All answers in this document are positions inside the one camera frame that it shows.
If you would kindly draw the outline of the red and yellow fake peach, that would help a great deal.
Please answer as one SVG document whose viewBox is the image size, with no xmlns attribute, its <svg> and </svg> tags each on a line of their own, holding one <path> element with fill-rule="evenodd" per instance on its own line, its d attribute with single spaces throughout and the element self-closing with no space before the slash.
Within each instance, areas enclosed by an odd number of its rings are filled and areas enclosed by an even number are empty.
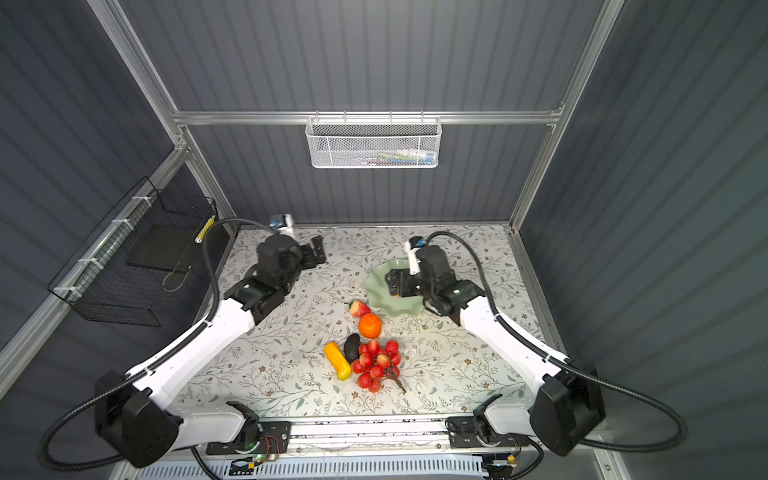
<svg viewBox="0 0 768 480">
<path fill-rule="evenodd" d="M 349 304 L 349 313 L 355 318 L 362 318 L 363 316 L 370 314 L 370 307 L 361 300 L 353 300 Z"/>
</svg>

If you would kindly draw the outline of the large fake orange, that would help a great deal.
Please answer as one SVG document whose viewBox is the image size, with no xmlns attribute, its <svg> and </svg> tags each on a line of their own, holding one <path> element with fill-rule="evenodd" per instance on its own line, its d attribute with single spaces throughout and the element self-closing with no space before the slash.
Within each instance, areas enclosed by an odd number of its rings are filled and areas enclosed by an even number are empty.
<svg viewBox="0 0 768 480">
<path fill-rule="evenodd" d="M 367 313 L 359 319 L 358 330 L 361 336 L 377 339 L 381 335 L 382 320 L 374 313 Z"/>
</svg>

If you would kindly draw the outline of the dark fake avocado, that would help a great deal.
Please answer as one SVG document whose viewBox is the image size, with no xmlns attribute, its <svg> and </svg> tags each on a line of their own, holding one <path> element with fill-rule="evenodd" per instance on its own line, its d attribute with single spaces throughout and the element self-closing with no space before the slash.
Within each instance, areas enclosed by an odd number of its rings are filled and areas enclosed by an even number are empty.
<svg viewBox="0 0 768 480">
<path fill-rule="evenodd" d="M 343 354 L 348 363 L 352 364 L 360 356 L 360 336 L 357 333 L 350 334 L 343 344 Z"/>
</svg>

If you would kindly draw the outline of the red fake grape bunch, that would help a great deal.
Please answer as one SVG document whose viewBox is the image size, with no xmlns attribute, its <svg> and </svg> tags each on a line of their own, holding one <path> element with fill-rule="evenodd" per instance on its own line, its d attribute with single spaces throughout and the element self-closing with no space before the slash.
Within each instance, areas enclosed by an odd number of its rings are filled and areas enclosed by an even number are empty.
<svg viewBox="0 0 768 480">
<path fill-rule="evenodd" d="M 357 356 L 351 363 L 352 374 L 356 377 L 358 386 L 371 393 L 381 390 L 383 382 L 392 381 L 405 394 L 407 389 L 401 380 L 400 344 L 392 339 L 385 344 L 371 340 L 360 344 Z"/>
</svg>

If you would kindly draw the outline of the yellow fake corn cob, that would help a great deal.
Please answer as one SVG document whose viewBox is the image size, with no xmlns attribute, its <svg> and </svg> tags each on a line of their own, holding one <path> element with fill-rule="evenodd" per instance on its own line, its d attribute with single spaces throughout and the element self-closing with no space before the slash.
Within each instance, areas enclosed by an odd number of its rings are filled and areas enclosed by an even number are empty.
<svg viewBox="0 0 768 480">
<path fill-rule="evenodd" d="M 333 367 L 339 380 L 345 381 L 352 375 L 351 364 L 347 361 L 342 350 L 336 342 L 329 342 L 324 347 L 324 355 Z"/>
</svg>

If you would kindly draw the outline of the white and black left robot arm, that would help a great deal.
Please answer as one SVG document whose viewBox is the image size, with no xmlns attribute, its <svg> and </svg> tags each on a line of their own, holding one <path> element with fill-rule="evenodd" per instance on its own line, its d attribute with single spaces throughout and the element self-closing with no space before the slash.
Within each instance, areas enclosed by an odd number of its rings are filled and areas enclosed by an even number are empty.
<svg viewBox="0 0 768 480">
<path fill-rule="evenodd" d="M 238 401 L 214 407 L 175 407 L 180 390 L 234 340 L 252 331 L 289 296 L 304 270 L 325 263 L 321 236 L 301 245 L 276 234 L 257 247 L 258 261 L 228 289 L 210 320 L 201 320 L 162 351 L 120 376 L 96 385 L 106 397 L 95 406 L 97 434 L 136 468 L 167 452 L 207 443 L 229 444 L 241 453 L 263 446 L 259 417 Z"/>
</svg>

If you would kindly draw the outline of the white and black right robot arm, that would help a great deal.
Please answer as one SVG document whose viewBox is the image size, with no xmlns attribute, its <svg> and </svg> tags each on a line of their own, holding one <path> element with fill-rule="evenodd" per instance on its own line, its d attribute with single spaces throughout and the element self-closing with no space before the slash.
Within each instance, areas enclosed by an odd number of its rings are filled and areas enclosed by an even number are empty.
<svg viewBox="0 0 768 480">
<path fill-rule="evenodd" d="M 405 242 L 408 267 L 386 274 L 392 296 L 422 298 L 426 307 L 450 318 L 493 349 L 535 395 L 522 404 L 502 394 L 474 411 L 477 436 L 495 443 L 506 434 L 534 435 L 549 451 L 568 455 L 605 418 L 597 386 L 554 365 L 568 357 L 492 310 L 486 289 L 460 280 L 444 251 L 421 237 Z"/>
</svg>

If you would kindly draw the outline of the yellow marker pen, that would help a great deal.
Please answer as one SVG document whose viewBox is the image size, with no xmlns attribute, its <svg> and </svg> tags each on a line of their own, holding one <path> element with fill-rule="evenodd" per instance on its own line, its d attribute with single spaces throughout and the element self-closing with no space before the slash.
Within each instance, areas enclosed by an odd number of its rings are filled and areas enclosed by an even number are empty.
<svg viewBox="0 0 768 480">
<path fill-rule="evenodd" d="M 208 232 L 208 231 L 210 230 L 210 228 L 213 226 L 213 224 L 215 223 L 215 221 L 216 221 L 216 215 L 211 215 L 211 216 L 210 216 L 210 217 L 209 217 L 209 218 L 206 220 L 206 222 L 205 222 L 205 223 L 204 223 L 204 225 L 203 225 L 203 226 L 200 228 L 200 230 L 198 231 L 198 233 L 196 234 L 196 236 L 195 236 L 195 238 L 194 238 L 194 242 L 195 242 L 196 244 L 201 244 L 201 243 L 204 241 L 204 239 L 205 239 L 205 236 L 206 236 L 207 232 Z"/>
</svg>

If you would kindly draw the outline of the items in white basket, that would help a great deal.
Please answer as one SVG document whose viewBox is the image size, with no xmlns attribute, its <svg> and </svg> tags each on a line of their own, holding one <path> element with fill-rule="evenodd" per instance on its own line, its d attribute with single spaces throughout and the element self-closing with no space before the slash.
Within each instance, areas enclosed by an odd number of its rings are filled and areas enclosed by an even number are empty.
<svg viewBox="0 0 768 480">
<path fill-rule="evenodd" d="M 431 167 L 438 164 L 438 153 L 424 149 L 397 149 L 370 153 L 359 160 L 373 166 L 416 166 Z"/>
</svg>

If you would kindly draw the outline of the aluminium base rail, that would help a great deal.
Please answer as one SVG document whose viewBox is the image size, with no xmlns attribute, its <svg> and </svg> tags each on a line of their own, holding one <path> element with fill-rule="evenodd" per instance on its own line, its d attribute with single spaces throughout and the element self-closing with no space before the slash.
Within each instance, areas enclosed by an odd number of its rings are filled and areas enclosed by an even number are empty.
<svg viewBox="0 0 768 480">
<path fill-rule="evenodd" d="M 620 454 L 578 446 L 565 457 L 536 438 L 484 444 L 467 420 L 447 414 L 294 417 L 279 453 L 172 452 L 149 467 L 126 462 L 114 479 L 627 479 Z"/>
</svg>

